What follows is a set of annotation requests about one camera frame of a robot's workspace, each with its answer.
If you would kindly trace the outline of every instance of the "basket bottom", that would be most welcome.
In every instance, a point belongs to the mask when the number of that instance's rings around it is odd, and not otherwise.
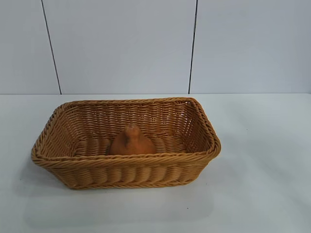
[[[181,186],[181,185],[187,185],[193,180],[189,180],[186,182],[170,182],[170,183],[162,183],[162,184],[105,184],[105,185],[100,185],[98,183],[91,184],[89,186],[68,186],[70,189],[74,190],[84,190],[84,189],[105,189],[105,188],[164,188],[164,187],[175,187],[175,186]]]
[[[157,153],[186,153],[185,145],[178,136],[146,135],[155,145]],[[84,137],[77,140],[72,156],[99,156],[108,155],[112,138],[104,136]]]

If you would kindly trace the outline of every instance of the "orange object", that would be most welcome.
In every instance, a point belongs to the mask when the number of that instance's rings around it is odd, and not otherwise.
[[[114,139],[110,155],[155,154],[154,144],[146,138],[136,124],[129,124]]]

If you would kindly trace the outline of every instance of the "wicker basket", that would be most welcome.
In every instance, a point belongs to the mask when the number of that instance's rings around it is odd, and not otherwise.
[[[107,155],[128,123],[139,125],[157,154]],[[195,180],[220,149],[195,99],[84,100],[55,109],[32,160],[73,189],[165,187]]]

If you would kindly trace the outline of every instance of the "white tabletop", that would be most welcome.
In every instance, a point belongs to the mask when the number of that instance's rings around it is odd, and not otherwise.
[[[169,95],[0,96],[1,233],[307,233],[311,95],[190,95],[222,152],[186,186],[74,191],[34,165],[58,105]]]

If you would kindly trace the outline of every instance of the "white wall panel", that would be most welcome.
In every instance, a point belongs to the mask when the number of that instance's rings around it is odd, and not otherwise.
[[[40,0],[0,1],[0,94],[59,94]]]
[[[199,0],[191,93],[310,93],[310,9],[310,0]]]
[[[64,94],[187,93],[195,0],[44,0]]]

